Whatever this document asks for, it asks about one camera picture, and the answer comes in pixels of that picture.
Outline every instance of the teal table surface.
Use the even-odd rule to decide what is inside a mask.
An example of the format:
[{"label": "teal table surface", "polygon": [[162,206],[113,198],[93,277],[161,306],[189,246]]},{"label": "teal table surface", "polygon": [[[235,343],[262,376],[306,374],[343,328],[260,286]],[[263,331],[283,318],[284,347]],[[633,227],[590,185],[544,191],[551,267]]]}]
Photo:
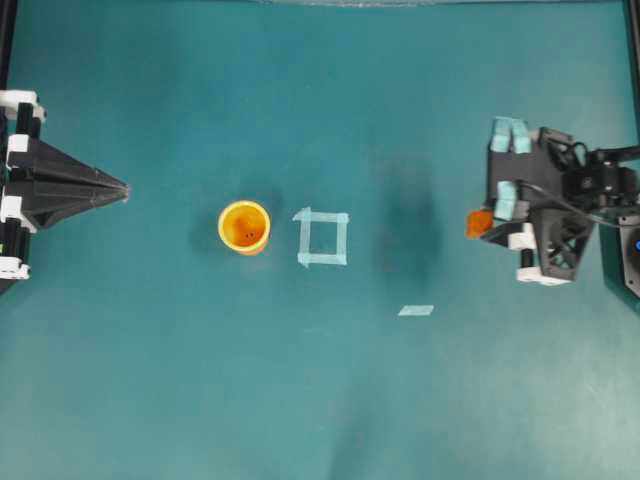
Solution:
[{"label": "teal table surface", "polygon": [[[640,318],[598,233],[555,288],[464,237],[493,116],[637,141],[621,3],[24,0],[10,87],[133,190],[0,298],[0,478],[640,476]],[[257,257],[217,236],[240,198]],[[304,207],[349,214],[348,265],[297,262]]]}]

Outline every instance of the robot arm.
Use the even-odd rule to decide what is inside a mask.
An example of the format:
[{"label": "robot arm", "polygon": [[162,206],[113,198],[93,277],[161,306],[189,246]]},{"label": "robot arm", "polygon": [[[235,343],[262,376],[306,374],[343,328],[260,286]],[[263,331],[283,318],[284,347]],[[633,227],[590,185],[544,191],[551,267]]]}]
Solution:
[{"label": "robot arm", "polygon": [[636,173],[620,166],[638,157],[640,147],[589,151],[565,133],[498,118],[487,199],[467,235],[519,252],[519,281],[574,281],[594,224],[621,228],[619,219],[640,215]]}]

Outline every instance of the black pyramid mount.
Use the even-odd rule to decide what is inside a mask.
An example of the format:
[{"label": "black pyramid mount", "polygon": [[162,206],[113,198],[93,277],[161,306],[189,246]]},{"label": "black pyramid mount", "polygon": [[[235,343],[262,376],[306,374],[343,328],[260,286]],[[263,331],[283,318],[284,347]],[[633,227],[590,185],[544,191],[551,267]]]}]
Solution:
[{"label": "black pyramid mount", "polygon": [[125,183],[36,138],[26,152],[10,152],[7,166],[5,195],[22,197],[22,214],[38,230],[129,195]]}]

